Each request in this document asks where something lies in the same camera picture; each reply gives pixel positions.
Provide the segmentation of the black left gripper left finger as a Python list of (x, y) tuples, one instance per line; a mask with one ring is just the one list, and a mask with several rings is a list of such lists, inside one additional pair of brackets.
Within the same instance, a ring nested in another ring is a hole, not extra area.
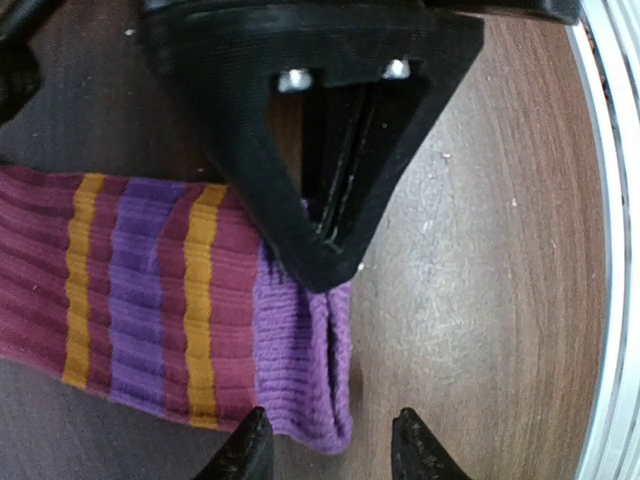
[(274, 433), (264, 408), (252, 409), (193, 480), (274, 478)]

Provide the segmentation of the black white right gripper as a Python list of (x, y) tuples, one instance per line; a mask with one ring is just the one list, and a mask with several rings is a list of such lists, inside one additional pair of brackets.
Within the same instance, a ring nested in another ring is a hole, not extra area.
[[(452, 12), (574, 25), (580, 2), (139, 2), (151, 70), (284, 269), (315, 292), (354, 276), (400, 178), (483, 47), (483, 20)], [(302, 89), (300, 184), (266, 120), (271, 92), (296, 70), (311, 80)]]

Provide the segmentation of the purple orange striped sock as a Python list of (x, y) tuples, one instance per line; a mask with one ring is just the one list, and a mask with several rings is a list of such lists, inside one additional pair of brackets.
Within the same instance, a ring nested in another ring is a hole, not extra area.
[(1, 354), (162, 419), (254, 407), (346, 449), (351, 287), (314, 293), (222, 185), (1, 169)]

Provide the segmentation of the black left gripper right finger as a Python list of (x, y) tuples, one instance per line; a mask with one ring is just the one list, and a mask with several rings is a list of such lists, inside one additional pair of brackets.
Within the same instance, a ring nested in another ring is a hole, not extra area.
[(393, 480), (470, 480), (412, 408), (393, 419), (391, 471)]

